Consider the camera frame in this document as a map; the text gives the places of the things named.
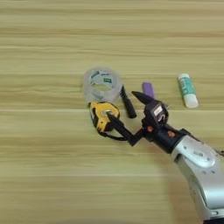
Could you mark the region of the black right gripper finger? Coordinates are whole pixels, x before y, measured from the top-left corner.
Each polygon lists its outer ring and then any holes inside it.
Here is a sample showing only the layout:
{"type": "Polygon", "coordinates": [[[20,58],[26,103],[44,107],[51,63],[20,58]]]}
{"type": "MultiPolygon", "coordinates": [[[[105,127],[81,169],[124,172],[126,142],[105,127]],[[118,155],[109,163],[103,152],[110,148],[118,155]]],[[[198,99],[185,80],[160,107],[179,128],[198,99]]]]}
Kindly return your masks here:
{"type": "Polygon", "coordinates": [[[132,91],[132,94],[144,105],[156,105],[157,101],[148,96],[147,94],[137,92],[137,91],[132,91]]]}
{"type": "Polygon", "coordinates": [[[144,136],[143,129],[140,129],[135,135],[133,135],[114,115],[107,113],[107,116],[114,128],[129,142],[131,146],[134,146],[144,136]]]}

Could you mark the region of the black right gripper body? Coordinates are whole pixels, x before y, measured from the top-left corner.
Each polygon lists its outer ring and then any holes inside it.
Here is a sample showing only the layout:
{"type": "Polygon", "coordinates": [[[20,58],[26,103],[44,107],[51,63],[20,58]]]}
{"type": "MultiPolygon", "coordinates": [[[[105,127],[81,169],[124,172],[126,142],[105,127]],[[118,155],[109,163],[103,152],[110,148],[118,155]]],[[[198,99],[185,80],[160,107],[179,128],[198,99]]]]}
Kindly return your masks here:
{"type": "Polygon", "coordinates": [[[171,154],[176,145],[186,135],[182,130],[177,130],[169,124],[153,126],[151,123],[143,123],[143,137],[153,142],[167,154],[171,154]]]}

